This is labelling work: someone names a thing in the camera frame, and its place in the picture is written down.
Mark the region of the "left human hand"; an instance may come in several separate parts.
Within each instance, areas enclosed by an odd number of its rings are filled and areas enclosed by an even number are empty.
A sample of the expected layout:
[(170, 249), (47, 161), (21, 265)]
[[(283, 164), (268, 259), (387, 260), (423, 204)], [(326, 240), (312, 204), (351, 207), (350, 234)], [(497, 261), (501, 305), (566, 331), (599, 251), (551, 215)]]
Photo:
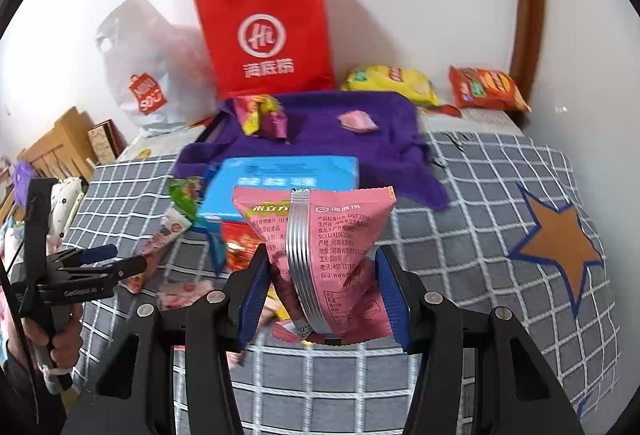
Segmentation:
[(20, 341), (5, 296), (1, 298), (1, 311), (4, 314), (2, 329), (6, 341), (6, 354), (8, 354), (8, 359), (2, 367), (1, 394), (5, 401), (10, 398), (29, 401), (32, 400), (34, 392), (30, 388), (26, 349), (32, 351), (36, 346), (47, 347), (49, 343), (52, 343), (51, 359), (59, 368), (73, 369), (78, 363), (80, 349), (84, 343), (81, 337), (81, 317), (84, 310), (81, 304), (73, 304), (70, 307), (68, 322), (64, 329), (58, 331), (52, 340), (47, 337), (47, 333), (40, 328), (37, 322), (30, 318), (23, 318), (22, 325), (27, 339), (26, 347), (23, 347)]

